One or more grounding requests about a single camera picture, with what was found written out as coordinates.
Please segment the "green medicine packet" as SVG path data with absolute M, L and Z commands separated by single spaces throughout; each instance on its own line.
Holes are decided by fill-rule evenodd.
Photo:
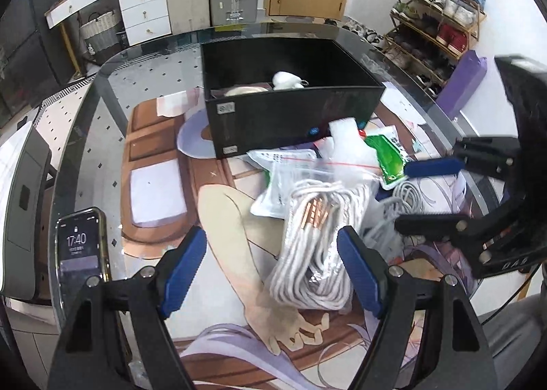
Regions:
M 375 149 L 384 190 L 392 190 L 405 181 L 404 167 L 411 158 L 403 148 L 395 126 L 366 131 L 364 142 Z

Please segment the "white foam sheet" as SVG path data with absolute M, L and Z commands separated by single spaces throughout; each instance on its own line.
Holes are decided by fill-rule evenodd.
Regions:
M 329 123 L 333 149 L 330 158 L 339 163 L 365 166 L 378 169 L 376 150 L 365 143 L 356 120 L 343 118 Z

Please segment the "white printed packet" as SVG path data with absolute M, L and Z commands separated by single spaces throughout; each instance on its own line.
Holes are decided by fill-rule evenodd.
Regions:
M 289 171 L 299 163 L 317 160 L 315 151 L 312 149 L 250 150 L 246 155 L 253 164 L 261 167 L 268 174 L 267 187 L 251 205 L 251 214 L 257 217 L 283 219 L 286 195 L 293 183 Z

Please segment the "bag of white laces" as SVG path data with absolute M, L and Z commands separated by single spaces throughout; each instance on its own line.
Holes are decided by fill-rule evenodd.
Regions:
M 285 199 L 284 232 L 266 282 L 269 295 L 296 309 L 338 311 L 352 285 L 337 251 L 338 231 L 357 232 L 379 185 L 379 170 L 324 161 L 299 163 Z

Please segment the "black smartphone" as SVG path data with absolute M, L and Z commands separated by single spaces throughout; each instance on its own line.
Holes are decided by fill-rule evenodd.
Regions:
M 60 218 L 55 233 L 60 307 L 67 316 L 88 278 L 111 279 L 106 216 L 98 207 L 88 207 Z

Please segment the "purple bag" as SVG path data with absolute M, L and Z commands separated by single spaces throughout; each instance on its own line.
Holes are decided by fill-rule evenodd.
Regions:
M 475 50 L 468 50 L 459 60 L 452 76 L 441 90 L 436 103 L 449 119 L 454 119 L 466 105 L 488 71 L 488 60 Z

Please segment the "black cardboard box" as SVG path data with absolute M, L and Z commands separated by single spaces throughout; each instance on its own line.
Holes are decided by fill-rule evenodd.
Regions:
M 313 38 L 252 38 L 201 47 L 203 90 L 215 154 L 243 155 L 317 141 L 329 123 L 355 118 L 363 128 L 385 87 L 337 42 Z M 275 91 L 286 71 L 303 89 Z

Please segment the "wooden shoe rack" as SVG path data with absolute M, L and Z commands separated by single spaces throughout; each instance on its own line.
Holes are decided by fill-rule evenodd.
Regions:
M 437 98 L 480 38 L 487 0 L 397 0 L 382 54 Z

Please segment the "glass coffee table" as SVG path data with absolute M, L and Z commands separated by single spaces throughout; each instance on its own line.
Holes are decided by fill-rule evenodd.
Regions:
M 143 267 L 156 266 L 167 251 L 180 245 L 179 243 L 165 251 L 160 258 L 147 261 L 129 258 L 123 251 L 121 168 L 128 121 L 133 108 L 149 99 L 166 99 L 172 94 L 185 92 L 199 94 L 206 109 L 202 45 L 208 42 L 275 37 L 333 40 L 384 84 L 385 90 L 375 111 L 360 129 L 371 131 L 395 126 L 408 155 L 415 155 L 416 144 L 424 145 L 425 150 L 419 155 L 419 160 L 439 158 L 439 154 L 455 142 L 458 133 L 452 122 L 417 82 L 371 45 L 362 42 L 345 29 L 289 23 L 223 26 L 131 47 L 111 58 L 95 75 L 77 116 L 73 119 L 69 140 L 57 170 L 51 208 L 49 277 L 51 298 L 61 331 L 69 314 L 64 316 L 62 313 L 59 282 L 56 277 L 55 227 L 60 218 L 88 207 L 98 207 L 104 212 L 111 274 L 109 281 L 129 279 Z M 413 211 L 408 215 L 457 214 L 469 220 L 485 216 L 496 206 L 493 191 L 478 189 L 472 177 L 465 180 L 465 195 L 454 196 L 450 200 L 441 201 L 436 207 L 427 208 L 423 212 Z M 359 232 L 355 231 L 364 245 L 378 251 L 388 265 L 397 265 L 414 278 L 438 282 L 446 275 L 455 276 L 464 287 L 468 298 L 473 290 L 475 277 L 465 254 L 454 242 L 456 234 L 440 240 L 402 235 L 396 231 L 395 222 L 388 217 L 391 206 L 391 199 L 377 200 L 375 193 L 363 228 Z M 200 225 L 193 225 L 190 229 L 194 226 L 205 232 L 208 242 L 205 229 Z M 375 321 L 376 331 L 378 319 L 362 308 L 353 285 L 349 300 L 349 305 L 351 304 L 358 304 Z M 410 389 L 408 384 L 413 375 L 425 319 L 426 313 L 423 310 L 414 313 L 413 330 L 393 389 Z M 131 376 L 137 385 L 135 389 L 138 389 L 142 384 L 136 378 L 131 359 L 137 359 L 144 372 L 145 368 L 134 337 L 133 325 L 129 314 L 124 312 L 120 313 L 119 321 L 128 348 Z

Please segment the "white side cabinet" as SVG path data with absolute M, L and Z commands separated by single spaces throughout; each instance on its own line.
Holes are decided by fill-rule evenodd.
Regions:
M 36 245 L 51 150 L 30 122 L 1 145 L 1 294 L 38 296 Z

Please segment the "woven laundry basket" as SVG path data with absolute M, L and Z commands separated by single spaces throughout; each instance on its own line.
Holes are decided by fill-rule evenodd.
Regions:
M 80 26 L 80 33 L 88 52 L 95 55 L 117 44 L 121 23 L 120 13 L 111 10 Z

